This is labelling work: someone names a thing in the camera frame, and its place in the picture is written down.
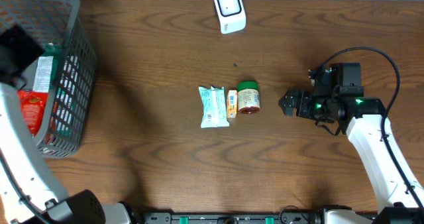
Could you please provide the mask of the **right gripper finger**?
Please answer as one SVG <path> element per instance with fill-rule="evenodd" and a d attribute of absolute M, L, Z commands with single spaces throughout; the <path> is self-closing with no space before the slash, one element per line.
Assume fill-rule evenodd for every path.
<path fill-rule="evenodd" d="M 293 97 L 292 97 L 292 91 L 289 89 L 285 93 L 283 97 L 280 98 L 278 104 L 280 107 L 292 107 L 293 106 Z"/>
<path fill-rule="evenodd" d="M 293 115 L 293 107 L 291 105 L 289 106 L 282 106 L 282 111 L 284 113 L 285 116 L 292 116 Z"/>

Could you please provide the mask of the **green lid jar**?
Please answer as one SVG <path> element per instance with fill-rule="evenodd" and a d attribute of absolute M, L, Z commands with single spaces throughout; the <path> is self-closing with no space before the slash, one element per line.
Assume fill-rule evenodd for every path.
<path fill-rule="evenodd" d="M 260 94 L 257 82 L 245 81 L 237 86 L 238 111 L 242 114 L 253 114 L 260 110 Z"/>

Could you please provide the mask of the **small orange box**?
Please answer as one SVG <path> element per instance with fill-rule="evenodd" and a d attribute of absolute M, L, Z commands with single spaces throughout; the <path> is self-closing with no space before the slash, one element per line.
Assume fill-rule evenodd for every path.
<path fill-rule="evenodd" d="M 237 90 L 231 89 L 228 91 L 227 94 L 227 118 L 228 119 L 234 119 L 237 117 Z"/>

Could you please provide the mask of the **light teal snack pack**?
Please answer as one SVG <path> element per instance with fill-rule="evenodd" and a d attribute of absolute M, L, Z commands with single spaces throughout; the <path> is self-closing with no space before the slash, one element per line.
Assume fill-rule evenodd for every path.
<path fill-rule="evenodd" d="M 201 128 L 228 127 L 225 88 L 199 87 L 203 104 Z"/>

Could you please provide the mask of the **green white wipes pack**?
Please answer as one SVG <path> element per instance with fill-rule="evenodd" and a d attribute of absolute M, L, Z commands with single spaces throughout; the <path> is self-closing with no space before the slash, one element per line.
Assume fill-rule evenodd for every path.
<path fill-rule="evenodd" d="M 43 46 L 44 54 L 37 60 L 36 73 L 32 90 L 48 93 L 62 55 L 62 46 L 48 43 Z"/>

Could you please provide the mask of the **red snack bag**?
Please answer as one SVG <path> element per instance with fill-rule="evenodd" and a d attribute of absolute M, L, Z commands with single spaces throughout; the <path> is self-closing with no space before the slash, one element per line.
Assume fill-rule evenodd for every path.
<path fill-rule="evenodd" d="M 30 134 L 36 136 L 42 124 L 48 93 L 21 90 L 18 95 L 23 119 Z"/>

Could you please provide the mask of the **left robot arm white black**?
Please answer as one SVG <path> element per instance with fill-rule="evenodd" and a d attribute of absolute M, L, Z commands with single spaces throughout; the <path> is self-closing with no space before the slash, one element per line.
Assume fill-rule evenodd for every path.
<path fill-rule="evenodd" d="M 1 200 L 8 223 L 134 223 L 122 203 L 102 204 L 89 190 L 68 194 L 39 153 L 8 84 L 1 84 Z"/>

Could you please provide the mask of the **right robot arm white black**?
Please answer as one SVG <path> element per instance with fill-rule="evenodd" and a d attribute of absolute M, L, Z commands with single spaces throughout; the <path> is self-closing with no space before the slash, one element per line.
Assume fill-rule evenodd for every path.
<path fill-rule="evenodd" d="M 396 139 L 382 102 L 375 97 L 314 96 L 289 90 L 279 100 L 287 116 L 338 123 L 365 167 L 378 205 L 373 223 L 422 223 L 423 186 L 411 171 Z"/>

